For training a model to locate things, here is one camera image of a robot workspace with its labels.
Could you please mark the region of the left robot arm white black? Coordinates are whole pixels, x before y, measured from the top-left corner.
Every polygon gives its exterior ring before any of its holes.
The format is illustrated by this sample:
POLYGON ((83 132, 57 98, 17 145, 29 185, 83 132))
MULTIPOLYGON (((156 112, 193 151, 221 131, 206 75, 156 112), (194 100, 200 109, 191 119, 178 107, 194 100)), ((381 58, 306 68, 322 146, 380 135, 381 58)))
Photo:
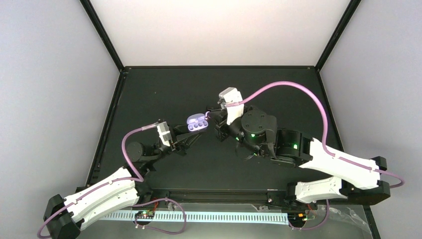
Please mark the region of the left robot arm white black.
POLYGON ((185 153, 207 129, 203 124, 194 127, 182 124, 174 127, 165 121, 155 122, 128 132, 122 139, 121 151, 126 164, 107 178, 72 195, 51 197, 37 232, 39 239, 75 239, 100 218, 126 207, 147 206, 160 199, 146 201, 151 194, 145 182, 146 175, 154 171, 154 164, 171 153, 185 153), (135 133, 157 129, 159 141, 151 146, 141 143, 127 144, 135 133))

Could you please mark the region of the lilac earbud charging case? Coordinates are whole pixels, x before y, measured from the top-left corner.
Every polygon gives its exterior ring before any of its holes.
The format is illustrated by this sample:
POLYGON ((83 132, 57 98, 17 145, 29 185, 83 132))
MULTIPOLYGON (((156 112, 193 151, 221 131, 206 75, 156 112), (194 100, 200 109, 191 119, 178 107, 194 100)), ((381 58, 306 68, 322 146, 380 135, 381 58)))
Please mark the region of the lilac earbud charging case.
POLYGON ((189 116, 186 124, 189 132, 206 129, 209 125, 206 115, 201 113, 189 116))

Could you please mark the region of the lilac earbud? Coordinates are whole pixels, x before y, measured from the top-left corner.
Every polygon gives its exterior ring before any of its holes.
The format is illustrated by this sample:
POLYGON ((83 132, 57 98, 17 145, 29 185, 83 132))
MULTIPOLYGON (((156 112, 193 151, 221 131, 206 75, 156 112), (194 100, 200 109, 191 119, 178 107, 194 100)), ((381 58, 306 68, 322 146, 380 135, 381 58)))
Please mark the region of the lilac earbud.
POLYGON ((210 114, 211 114, 211 112, 210 112, 210 111, 207 111, 207 112, 205 113, 205 119, 206 119, 206 120, 209 120, 209 119, 210 119, 210 114))

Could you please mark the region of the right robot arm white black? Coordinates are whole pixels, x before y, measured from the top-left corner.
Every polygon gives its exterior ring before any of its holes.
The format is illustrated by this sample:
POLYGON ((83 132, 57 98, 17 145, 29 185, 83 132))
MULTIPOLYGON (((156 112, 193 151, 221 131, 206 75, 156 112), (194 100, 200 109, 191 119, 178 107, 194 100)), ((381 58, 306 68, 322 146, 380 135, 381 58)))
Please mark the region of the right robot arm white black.
POLYGON ((205 118, 215 122, 219 140, 233 137, 237 145, 249 149, 254 156, 327 175, 315 181, 289 183, 283 200, 291 209, 320 200, 371 206, 391 195, 389 183, 381 180, 380 172, 387 168, 386 159, 381 156, 364 159, 323 146, 316 138, 279 128, 276 117, 254 107, 245 109, 235 119, 229 117, 227 110, 207 112, 205 118))

